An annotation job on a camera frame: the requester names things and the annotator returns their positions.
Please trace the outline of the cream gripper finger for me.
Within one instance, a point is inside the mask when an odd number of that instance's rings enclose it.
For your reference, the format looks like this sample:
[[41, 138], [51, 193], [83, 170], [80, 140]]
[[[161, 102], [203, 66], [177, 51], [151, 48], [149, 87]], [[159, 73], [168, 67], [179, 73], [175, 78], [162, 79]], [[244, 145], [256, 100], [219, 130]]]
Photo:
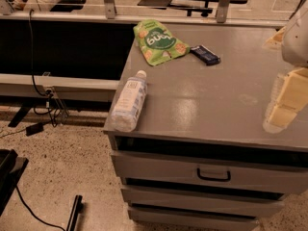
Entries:
[[267, 108], [267, 128], [286, 129], [308, 104], [308, 69], [297, 67], [279, 74], [272, 87]]
[[272, 37], [268, 38], [264, 43], [264, 47], [267, 49], [279, 49], [283, 40], [285, 28], [279, 29]]

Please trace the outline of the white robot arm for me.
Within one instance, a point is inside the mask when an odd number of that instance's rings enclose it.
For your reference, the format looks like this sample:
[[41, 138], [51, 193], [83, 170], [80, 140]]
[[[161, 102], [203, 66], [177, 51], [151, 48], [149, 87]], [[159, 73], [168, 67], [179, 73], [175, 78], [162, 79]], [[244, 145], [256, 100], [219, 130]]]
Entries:
[[283, 60], [294, 67], [277, 75], [265, 114], [264, 129], [279, 133], [308, 104], [308, 8], [302, 6], [264, 47], [280, 49]]

